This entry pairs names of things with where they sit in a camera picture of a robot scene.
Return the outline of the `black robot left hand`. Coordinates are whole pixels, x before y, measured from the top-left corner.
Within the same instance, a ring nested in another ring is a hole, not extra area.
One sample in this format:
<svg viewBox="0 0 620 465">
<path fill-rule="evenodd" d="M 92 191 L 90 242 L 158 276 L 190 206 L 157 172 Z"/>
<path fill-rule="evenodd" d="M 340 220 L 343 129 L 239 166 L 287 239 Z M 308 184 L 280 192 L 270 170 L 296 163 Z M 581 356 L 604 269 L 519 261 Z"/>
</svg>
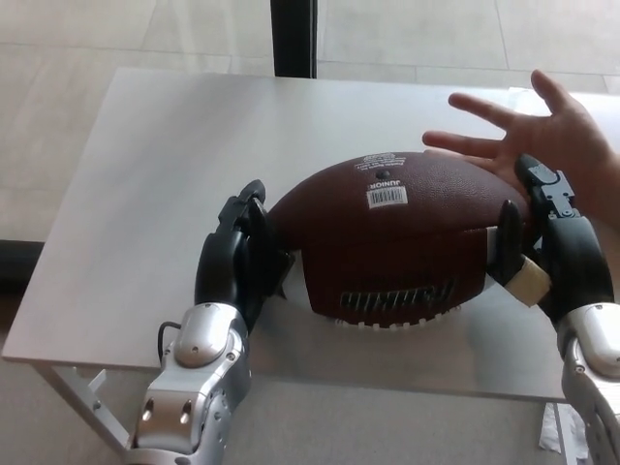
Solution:
<svg viewBox="0 0 620 465">
<path fill-rule="evenodd" d="M 282 291 L 295 258 L 277 238 L 264 209 L 265 187 L 259 180 L 228 198 L 216 230 L 202 246 L 194 301 L 234 307 L 252 330 L 265 301 Z"/>
</svg>

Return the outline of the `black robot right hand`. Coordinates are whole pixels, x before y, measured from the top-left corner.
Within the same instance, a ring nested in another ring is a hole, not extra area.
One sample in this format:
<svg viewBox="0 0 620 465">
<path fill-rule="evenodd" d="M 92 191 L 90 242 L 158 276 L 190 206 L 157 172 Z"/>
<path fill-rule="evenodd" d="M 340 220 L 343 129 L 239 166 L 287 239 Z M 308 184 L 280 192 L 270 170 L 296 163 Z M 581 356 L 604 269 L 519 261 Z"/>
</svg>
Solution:
<svg viewBox="0 0 620 465">
<path fill-rule="evenodd" d="M 567 177 L 527 154 L 514 171 L 529 196 L 530 217 L 514 201 L 503 202 L 490 277 L 522 303 L 540 306 L 554 326 L 579 307 L 613 302 L 605 254 Z"/>
</svg>

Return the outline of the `person's bare hand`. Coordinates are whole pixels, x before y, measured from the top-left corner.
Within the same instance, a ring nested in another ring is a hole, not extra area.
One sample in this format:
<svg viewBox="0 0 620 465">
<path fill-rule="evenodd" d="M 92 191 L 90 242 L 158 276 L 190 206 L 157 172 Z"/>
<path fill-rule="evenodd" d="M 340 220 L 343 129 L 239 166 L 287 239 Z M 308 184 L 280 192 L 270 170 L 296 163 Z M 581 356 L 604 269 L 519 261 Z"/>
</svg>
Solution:
<svg viewBox="0 0 620 465">
<path fill-rule="evenodd" d="M 619 154 L 614 152 L 586 108 L 562 85 L 540 70 L 531 74 L 548 116 L 518 113 L 465 93 L 449 96 L 449 105 L 502 129 L 502 139 L 481 139 L 445 131 L 427 131 L 427 152 L 451 156 L 489 171 L 520 192 L 515 174 L 519 156 L 530 155 L 562 171 L 576 195 L 576 207 L 587 216 L 619 229 Z"/>
</svg>

